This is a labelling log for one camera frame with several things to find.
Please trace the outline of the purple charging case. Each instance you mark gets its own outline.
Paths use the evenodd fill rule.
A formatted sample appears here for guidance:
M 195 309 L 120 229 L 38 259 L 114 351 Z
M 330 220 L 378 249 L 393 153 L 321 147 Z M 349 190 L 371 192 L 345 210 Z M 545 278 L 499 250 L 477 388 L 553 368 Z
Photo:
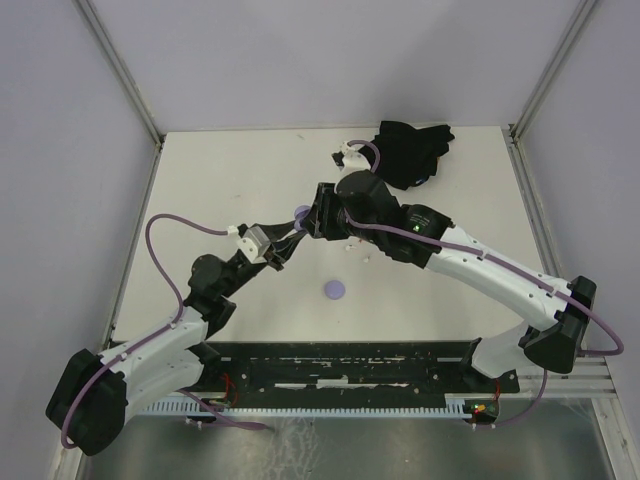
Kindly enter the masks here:
M 346 287 L 343 282 L 339 280 L 330 280 L 324 284 L 324 294 L 331 300 L 339 300 L 346 294 Z
M 296 232 L 304 231 L 305 228 L 302 225 L 303 220 L 309 214 L 311 207 L 309 205 L 300 205 L 294 211 L 294 229 Z

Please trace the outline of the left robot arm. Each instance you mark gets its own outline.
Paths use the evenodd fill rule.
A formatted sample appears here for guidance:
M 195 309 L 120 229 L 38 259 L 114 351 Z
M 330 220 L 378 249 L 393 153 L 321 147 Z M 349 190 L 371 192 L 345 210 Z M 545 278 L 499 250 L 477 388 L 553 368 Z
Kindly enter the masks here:
M 235 253 L 227 260 L 213 254 L 195 259 L 188 294 L 169 285 L 177 307 L 167 318 L 116 347 L 82 349 L 69 359 L 45 410 L 63 448 L 95 455 L 133 416 L 166 395 L 219 383 L 220 355 L 206 341 L 233 315 L 231 296 L 265 268 L 282 270 L 305 236 L 296 221 L 241 224 L 224 233 L 235 239 Z

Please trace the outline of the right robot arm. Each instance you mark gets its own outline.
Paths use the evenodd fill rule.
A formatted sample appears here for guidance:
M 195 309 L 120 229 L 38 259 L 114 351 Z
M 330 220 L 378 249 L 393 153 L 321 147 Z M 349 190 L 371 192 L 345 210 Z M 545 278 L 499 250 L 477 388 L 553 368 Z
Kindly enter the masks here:
M 481 391 L 505 372 L 525 366 L 557 374 L 573 370 L 595 297 L 591 280 L 567 281 L 514 263 L 448 216 L 400 203 L 366 170 L 338 184 L 319 184 L 310 210 L 297 219 L 316 239 L 356 237 L 394 261 L 456 279 L 516 313 L 521 324 L 471 343 L 458 368 L 467 389 Z

